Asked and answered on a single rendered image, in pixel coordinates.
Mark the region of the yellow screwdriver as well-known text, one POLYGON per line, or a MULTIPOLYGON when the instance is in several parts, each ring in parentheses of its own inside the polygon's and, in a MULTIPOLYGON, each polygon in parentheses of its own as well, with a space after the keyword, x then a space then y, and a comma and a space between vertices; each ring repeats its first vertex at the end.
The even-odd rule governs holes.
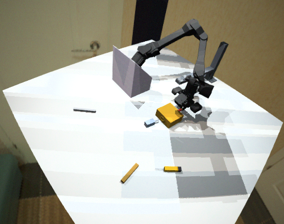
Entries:
POLYGON ((165 166, 162 170, 164 170, 165 172, 181 172, 181 166, 165 166))

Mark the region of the yellow flat bar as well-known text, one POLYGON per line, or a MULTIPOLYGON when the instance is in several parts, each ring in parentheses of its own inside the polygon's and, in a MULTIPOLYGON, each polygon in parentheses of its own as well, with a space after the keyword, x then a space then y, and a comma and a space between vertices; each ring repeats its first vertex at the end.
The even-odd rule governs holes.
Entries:
POLYGON ((131 174, 138 168, 139 164, 135 163, 134 166, 128 171, 128 173, 121 179, 122 183, 125 183, 126 180, 131 176, 131 174))

